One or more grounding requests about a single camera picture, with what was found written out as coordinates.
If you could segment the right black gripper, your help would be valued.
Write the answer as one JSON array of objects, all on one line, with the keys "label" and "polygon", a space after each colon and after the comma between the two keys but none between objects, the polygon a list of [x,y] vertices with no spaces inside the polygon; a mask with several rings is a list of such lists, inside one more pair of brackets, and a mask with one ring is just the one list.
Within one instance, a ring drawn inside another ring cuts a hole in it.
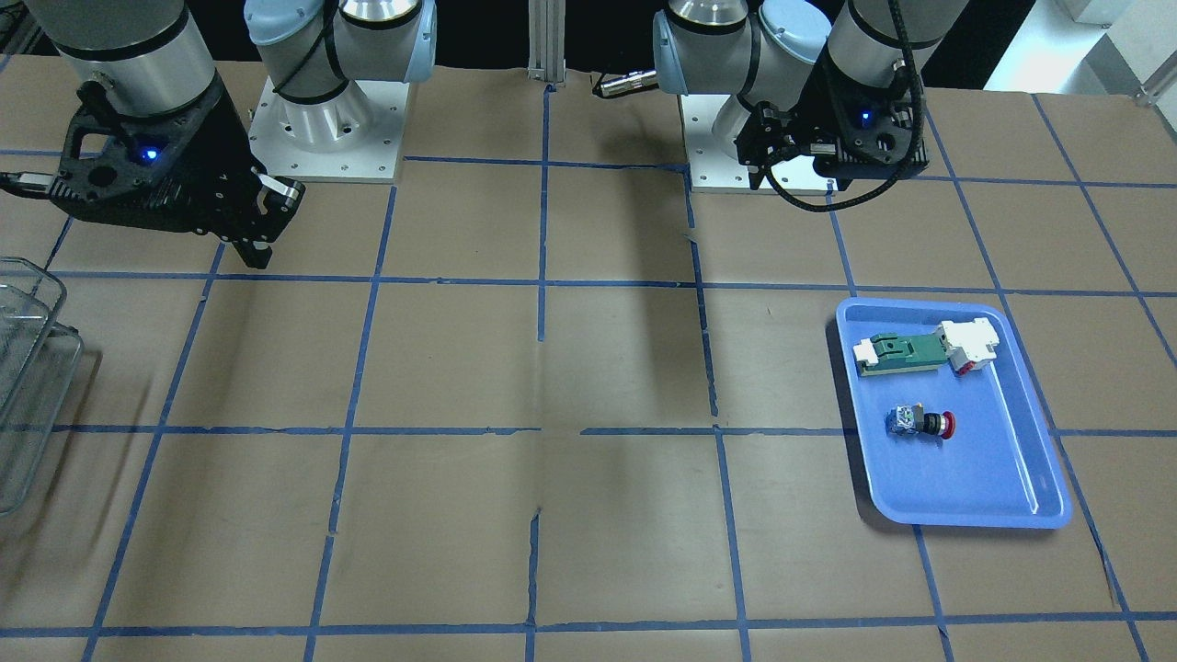
[{"label": "right black gripper", "polygon": [[198,164],[199,234],[232,244],[245,267],[268,269],[274,243],[298,212],[306,185],[270,176],[250,141],[211,143]]}]

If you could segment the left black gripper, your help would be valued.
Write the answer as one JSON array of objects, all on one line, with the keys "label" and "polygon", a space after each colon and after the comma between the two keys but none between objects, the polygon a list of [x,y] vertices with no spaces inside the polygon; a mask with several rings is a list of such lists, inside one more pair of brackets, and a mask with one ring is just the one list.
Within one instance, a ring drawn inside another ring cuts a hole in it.
[{"label": "left black gripper", "polygon": [[736,134],[736,159],[747,168],[751,191],[770,191],[770,177],[786,191],[832,188],[817,172],[816,159],[833,154],[833,130],[769,101],[740,99],[738,107],[747,117]]}]

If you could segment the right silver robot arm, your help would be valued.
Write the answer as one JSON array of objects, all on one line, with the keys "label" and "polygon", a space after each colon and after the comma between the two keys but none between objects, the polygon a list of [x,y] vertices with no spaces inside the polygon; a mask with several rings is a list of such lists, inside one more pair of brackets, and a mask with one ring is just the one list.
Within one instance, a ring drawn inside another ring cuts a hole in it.
[{"label": "right silver robot arm", "polygon": [[428,80],[433,1],[247,1],[242,16],[268,69],[266,126],[294,163],[270,172],[184,1],[29,1],[29,14],[79,75],[54,172],[5,172],[4,191],[47,200],[77,221],[213,236],[245,267],[267,269],[302,198],[305,160],[387,148],[366,85]]}]

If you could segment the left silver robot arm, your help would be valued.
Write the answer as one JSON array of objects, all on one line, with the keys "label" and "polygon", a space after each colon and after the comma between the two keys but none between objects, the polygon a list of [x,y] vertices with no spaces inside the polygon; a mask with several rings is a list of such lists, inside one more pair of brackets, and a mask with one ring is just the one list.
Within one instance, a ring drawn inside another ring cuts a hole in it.
[{"label": "left silver robot arm", "polygon": [[693,187],[842,198],[927,167],[920,69],[963,1],[669,1],[658,86],[680,101]]}]

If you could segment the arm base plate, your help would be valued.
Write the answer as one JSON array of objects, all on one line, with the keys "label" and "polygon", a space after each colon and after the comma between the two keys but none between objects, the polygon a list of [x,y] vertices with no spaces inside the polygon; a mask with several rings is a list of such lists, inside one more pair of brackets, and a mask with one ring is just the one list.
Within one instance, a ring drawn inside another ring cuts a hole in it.
[{"label": "arm base plate", "polygon": [[[776,193],[767,177],[759,188],[751,187],[751,179],[762,172],[762,160],[772,158],[778,146],[769,126],[753,124],[760,137],[745,131],[749,111],[727,94],[681,94],[678,102],[694,193]],[[771,173],[782,188],[813,204],[822,204],[827,194],[837,198],[849,187],[834,177],[820,176],[807,154],[772,163]]]},{"label": "arm base plate", "polygon": [[335,99],[298,105],[266,81],[250,126],[252,154],[274,177],[393,185],[413,91],[405,82],[352,81]]}]

